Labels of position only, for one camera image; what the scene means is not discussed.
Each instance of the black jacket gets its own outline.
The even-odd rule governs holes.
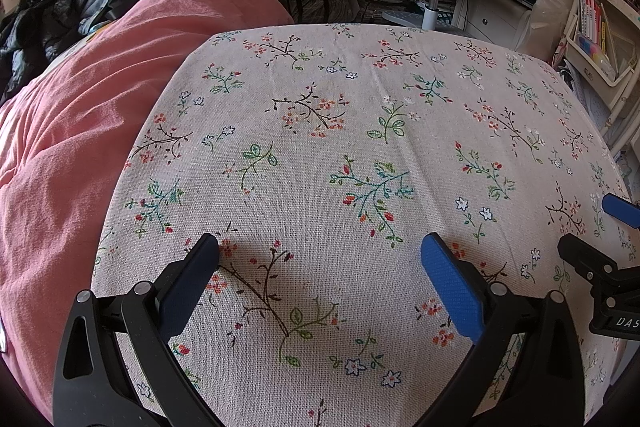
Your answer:
[[[20,0],[0,23],[0,105],[74,42],[89,0]]]

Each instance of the silver screw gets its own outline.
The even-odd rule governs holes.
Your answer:
[[[502,284],[501,282],[494,282],[491,286],[489,286],[491,293],[497,296],[507,295],[507,286]]]
[[[562,304],[564,302],[564,295],[560,292],[552,291],[550,297],[551,300],[557,304]]]
[[[144,295],[145,293],[148,293],[150,289],[151,289],[151,283],[149,281],[143,281],[143,282],[139,282],[134,286],[133,292],[136,295]]]
[[[78,302],[87,302],[89,300],[89,297],[91,297],[91,292],[89,290],[82,290],[76,296],[76,301],[78,301]]]

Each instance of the pink blanket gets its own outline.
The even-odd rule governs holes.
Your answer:
[[[5,362],[47,417],[70,305],[90,286],[113,189],[164,86],[213,34],[291,23],[277,0],[142,0],[0,109]]]

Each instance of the blue gripper pad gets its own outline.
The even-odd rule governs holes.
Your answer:
[[[479,292],[478,281],[468,280],[460,271],[462,268],[468,275],[468,265],[486,286],[476,268],[466,261],[456,259],[437,233],[430,233],[422,240],[420,260],[458,333],[470,338],[474,344],[478,343],[484,331],[482,294]]]
[[[607,194],[602,198],[602,209],[609,216],[628,224],[634,229],[640,228],[640,208],[615,194]]]

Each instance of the floral tablecloth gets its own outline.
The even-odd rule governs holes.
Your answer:
[[[538,60],[384,26],[228,32],[187,58],[142,128],[92,287],[127,292],[214,233],[220,270],[170,346],[227,426],[410,426],[470,347],[420,265],[438,232],[488,282],[567,295],[589,416],[621,349],[589,333],[590,286],[556,246],[572,232],[636,263],[637,232],[601,210],[609,191],[626,196],[605,144]]]

